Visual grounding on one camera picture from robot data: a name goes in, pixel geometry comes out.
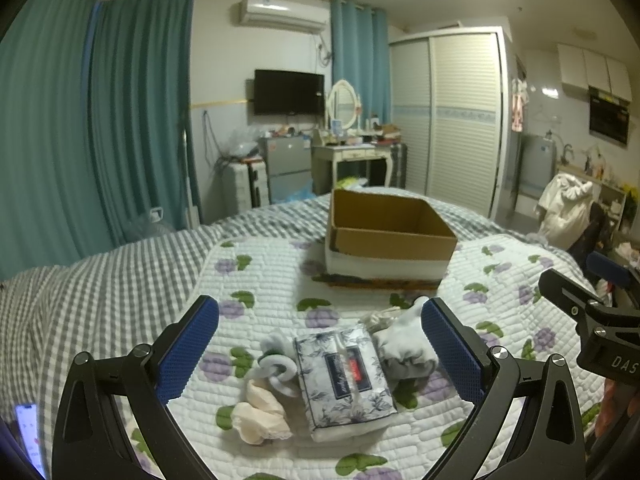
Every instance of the gray refrigerator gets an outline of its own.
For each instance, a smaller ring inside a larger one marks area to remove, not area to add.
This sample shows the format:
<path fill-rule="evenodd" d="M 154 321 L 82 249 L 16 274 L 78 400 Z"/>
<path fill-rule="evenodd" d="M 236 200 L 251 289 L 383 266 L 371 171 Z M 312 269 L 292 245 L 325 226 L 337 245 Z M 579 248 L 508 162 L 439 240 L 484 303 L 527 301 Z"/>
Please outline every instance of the gray refrigerator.
<path fill-rule="evenodd" d="M 304 200 L 314 196 L 309 136 L 261 139 L 260 149 L 267 163 L 272 204 Z"/>

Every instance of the floral tissue package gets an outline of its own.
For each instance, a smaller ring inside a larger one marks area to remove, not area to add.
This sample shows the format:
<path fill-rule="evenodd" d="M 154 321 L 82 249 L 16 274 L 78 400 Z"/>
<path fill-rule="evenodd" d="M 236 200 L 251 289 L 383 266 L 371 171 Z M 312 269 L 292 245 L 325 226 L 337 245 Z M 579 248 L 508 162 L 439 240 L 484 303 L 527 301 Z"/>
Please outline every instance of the floral tissue package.
<path fill-rule="evenodd" d="M 379 430 L 398 413 L 366 327 L 295 339 L 311 437 L 341 440 Z"/>

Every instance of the phone screen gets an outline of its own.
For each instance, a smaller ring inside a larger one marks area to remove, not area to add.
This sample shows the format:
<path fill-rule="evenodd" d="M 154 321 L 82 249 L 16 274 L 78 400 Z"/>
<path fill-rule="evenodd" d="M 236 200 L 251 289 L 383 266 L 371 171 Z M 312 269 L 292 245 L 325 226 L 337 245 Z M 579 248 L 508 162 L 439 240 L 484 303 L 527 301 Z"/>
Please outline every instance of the phone screen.
<path fill-rule="evenodd" d="M 15 407 L 18 429 L 31 464 L 46 478 L 42 465 L 40 440 L 38 439 L 38 408 L 35 404 L 18 404 Z"/>

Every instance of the cardboard box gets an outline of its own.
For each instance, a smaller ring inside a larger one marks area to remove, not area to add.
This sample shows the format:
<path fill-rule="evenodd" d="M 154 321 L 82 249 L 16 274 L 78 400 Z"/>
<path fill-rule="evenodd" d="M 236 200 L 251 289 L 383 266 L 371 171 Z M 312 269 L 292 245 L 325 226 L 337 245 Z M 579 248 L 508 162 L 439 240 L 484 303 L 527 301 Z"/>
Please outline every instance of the cardboard box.
<path fill-rule="evenodd" d="M 343 189 L 332 193 L 325 245 L 328 274 L 437 283 L 457 243 L 425 200 Z"/>

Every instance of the sliding wardrobe door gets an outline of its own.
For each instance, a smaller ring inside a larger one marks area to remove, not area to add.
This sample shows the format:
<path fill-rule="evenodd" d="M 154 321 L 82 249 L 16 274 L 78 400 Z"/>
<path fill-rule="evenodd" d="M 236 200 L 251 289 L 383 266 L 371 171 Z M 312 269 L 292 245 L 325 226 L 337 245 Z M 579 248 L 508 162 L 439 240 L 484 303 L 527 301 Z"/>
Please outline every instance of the sliding wardrobe door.
<path fill-rule="evenodd" d="M 431 38 L 431 78 L 427 195 L 488 217 L 500 149 L 496 34 Z"/>
<path fill-rule="evenodd" d="M 406 188 L 423 194 L 429 160 L 431 69 L 427 39 L 391 46 L 393 122 L 407 146 Z"/>

